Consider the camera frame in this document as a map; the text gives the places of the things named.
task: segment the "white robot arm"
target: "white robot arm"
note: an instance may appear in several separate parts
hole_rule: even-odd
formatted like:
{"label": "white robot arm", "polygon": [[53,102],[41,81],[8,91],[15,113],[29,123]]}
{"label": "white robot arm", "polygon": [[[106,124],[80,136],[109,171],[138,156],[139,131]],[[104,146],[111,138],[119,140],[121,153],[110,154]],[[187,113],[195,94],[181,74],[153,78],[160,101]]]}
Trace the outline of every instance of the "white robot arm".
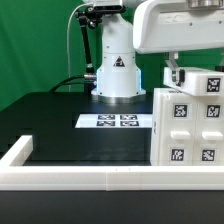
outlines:
{"label": "white robot arm", "polygon": [[148,0],[135,12],[134,47],[139,53],[220,48],[223,25],[220,0]]}
{"label": "white robot arm", "polygon": [[119,13],[114,13],[116,10],[124,10],[125,7],[137,7],[142,2],[142,0],[93,1],[92,10],[104,14],[102,65],[97,70],[97,88],[92,91],[95,100],[106,103],[131,103],[144,99],[141,71],[135,64],[133,26]]}

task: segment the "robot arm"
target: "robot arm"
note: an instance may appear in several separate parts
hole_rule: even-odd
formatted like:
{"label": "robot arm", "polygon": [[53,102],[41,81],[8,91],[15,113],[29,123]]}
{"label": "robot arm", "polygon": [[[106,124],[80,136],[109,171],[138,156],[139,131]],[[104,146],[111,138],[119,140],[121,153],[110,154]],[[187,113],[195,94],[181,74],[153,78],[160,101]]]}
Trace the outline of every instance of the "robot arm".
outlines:
{"label": "robot arm", "polygon": [[139,53],[220,48],[223,24],[219,0],[148,0],[135,12],[134,47]]}

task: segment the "green screen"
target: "green screen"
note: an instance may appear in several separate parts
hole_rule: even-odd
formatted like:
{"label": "green screen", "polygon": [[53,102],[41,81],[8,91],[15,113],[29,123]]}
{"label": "green screen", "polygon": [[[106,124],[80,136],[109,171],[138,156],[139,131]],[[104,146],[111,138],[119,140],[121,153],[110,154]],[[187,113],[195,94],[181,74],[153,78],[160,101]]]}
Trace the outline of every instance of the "green screen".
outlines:
{"label": "green screen", "polygon": [[[49,91],[68,77],[66,32],[71,12],[81,1],[0,0],[0,110],[31,92]],[[124,17],[133,21],[134,10]],[[101,30],[89,30],[93,64],[101,64]],[[71,75],[85,73],[80,27],[74,18],[70,35]],[[214,69],[220,50],[182,52],[180,66]],[[137,55],[147,91],[162,86],[163,54]],[[58,91],[68,91],[68,87]],[[72,87],[83,91],[83,87]]]}

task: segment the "black tabletop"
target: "black tabletop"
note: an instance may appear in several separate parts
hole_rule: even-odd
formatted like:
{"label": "black tabletop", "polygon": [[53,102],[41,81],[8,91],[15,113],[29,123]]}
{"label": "black tabletop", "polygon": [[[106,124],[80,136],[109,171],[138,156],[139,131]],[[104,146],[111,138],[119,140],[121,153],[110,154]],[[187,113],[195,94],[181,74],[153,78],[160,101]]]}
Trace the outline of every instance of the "black tabletop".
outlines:
{"label": "black tabletop", "polygon": [[[150,165],[150,129],[76,130],[80,113],[150,114],[152,95],[110,105],[82,93],[28,94],[0,113],[1,156],[19,136],[32,134],[27,166]],[[223,207],[223,191],[1,191],[0,223],[222,224]]]}

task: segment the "white border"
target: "white border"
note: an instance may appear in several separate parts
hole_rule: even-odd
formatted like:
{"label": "white border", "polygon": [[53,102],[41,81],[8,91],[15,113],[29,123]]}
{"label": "white border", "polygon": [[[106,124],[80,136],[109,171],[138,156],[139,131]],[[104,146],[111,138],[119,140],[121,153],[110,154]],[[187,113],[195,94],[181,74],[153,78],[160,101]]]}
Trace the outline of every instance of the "white border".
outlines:
{"label": "white border", "polygon": [[224,166],[21,166],[32,150],[22,136],[0,160],[0,190],[224,190]]}

